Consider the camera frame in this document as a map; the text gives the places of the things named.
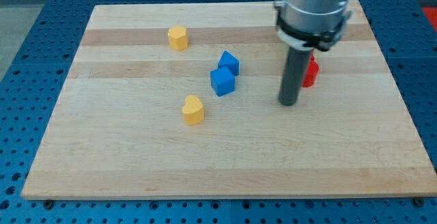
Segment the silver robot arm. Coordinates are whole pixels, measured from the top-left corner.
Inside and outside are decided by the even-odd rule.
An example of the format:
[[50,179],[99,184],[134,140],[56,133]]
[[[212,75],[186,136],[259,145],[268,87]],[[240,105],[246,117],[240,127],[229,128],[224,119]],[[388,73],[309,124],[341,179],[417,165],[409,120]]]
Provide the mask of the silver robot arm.
[[298,51],[328,51],[346,31],[347,5],[348,0],[275,1],[277,35]]

